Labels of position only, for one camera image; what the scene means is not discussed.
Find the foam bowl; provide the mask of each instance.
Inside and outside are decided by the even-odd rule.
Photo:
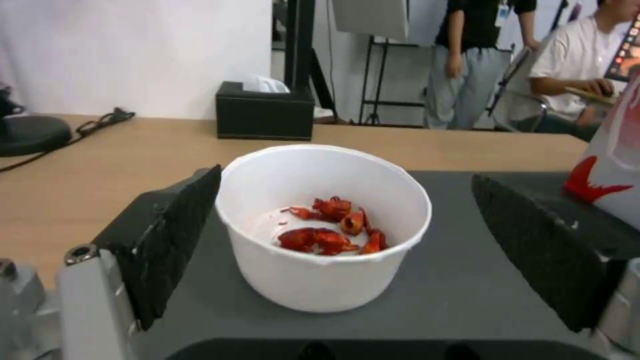
[[[316,197],[335,195],[366,209],[390,248],[330,257],[278,246],[277,236],[288,229],[332,226],[296,220],[281,209],[310,208]],[[426,191],[402,168],[325,145],[270,147],[234,160],[222,173],[216,210],[251,287],[277,304],[314,313],[354,309],[380,295],[421,241],[432,214]],[[363,245],[366,235],[360,236],[353,242]]]

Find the black t-shirt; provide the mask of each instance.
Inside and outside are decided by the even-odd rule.
[[[463,10],[465,26],[462,31],[462,51],[472,47],[495,47],[500,28],[495,26],[498,7],[504,0],[448,0],[447,16],[442,23],[436,44],[449,47],[449,15]],[[535,11],[537,0],[509,0],[516,14]]]

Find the screw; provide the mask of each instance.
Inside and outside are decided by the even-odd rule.
[[[80,264],[83,261],[87,261],[99,256],[98,248],[94,244],[82,244],[78,245],[65,254],[65,265],[71,266]]]
[[[10,259],[0,259],[0,279],[14,281],[18,277],[15,263]]]

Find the black cable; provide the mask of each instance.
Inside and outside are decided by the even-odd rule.
[[[331,97],[333,97],[333,107],[336,107],[335,84],[333,83],[333,37],[331,34],[331,7],[329,0],[326,0],[326,25],[329,33],[329,82],[331,83]]]
[[[105,127],[108,126],[112,126],[115,125],[117,123],[120,122],[124,122],[126,120],[129,120],[131,118],[133,118],[134,116],[136,116],[136,113],[134,112],[130,112],[130,111],[125,111],[121,108],[115,108],[113,110],[113,113],[108,113],[105,114],[103,116],[101,116],[100,119],[98,119],[98,121],[88,121],[85,122],[84,124],[78,126],[76,128],[76,133],[79,135],[78,138],[73,139],[71,141],[69,141],[68,143],[66,143],[63,147],[59,147],[57,149],[54,150],[50,150],[50,151],[45,151],[45,152],[41,152],[40,154],[37,154],[35,156],[32,156],[26,160],[22,160],[18,163],[15,164],[11,164],[7,167],[3,167],[0,168],[0,172],[7,172],[10,170],[13,170],[15,168],[19,168],[22,167],[24,165],[27,165],[29,163],[32,163],[34,161],[36,161],[37,159],[43,158],[44,156],[49,155],[52,152],[58,151],[60,149],[64,149],[68,146],[71,146],[77,142],[80,142],[86,138],[88,138],[89,136],[91,136],[92,134],[94,134],[96,131],[104,129]]]

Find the gray pants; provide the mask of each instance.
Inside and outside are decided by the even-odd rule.
[[[445,71],[449,50],[436,45],[431,55],[424,126],[472,129],[491,99],[505,57],[497,49],[469,49],[462,54],[462,74],[450,79]]]

